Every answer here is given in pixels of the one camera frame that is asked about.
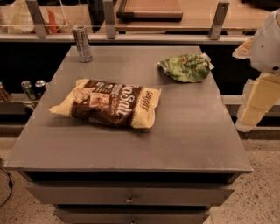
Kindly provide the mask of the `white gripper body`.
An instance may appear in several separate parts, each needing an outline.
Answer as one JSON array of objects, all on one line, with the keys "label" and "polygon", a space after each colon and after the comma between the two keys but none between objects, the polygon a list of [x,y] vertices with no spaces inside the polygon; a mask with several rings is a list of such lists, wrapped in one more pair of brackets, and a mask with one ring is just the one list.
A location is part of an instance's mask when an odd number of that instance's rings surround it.
[{"label": "white gripper body", "polygon": [[235,127],[241,132],[253,130],[279,99],[279,75],[261,73],[256,80],[248,80],[241,96]]}]

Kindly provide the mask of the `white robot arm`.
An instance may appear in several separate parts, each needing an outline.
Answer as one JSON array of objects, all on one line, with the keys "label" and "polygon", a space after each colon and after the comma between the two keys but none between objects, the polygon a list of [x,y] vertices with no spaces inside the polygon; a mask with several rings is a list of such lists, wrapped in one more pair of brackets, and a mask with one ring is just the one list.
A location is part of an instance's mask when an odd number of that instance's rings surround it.
[{"label": "white robot arm", "polygon": [[235,127],[249,132],[280,99],[280,9],[273,10],[252,38],[232,54],[237,59],[250,59],[250,65],[261,74],[247,80]]}]

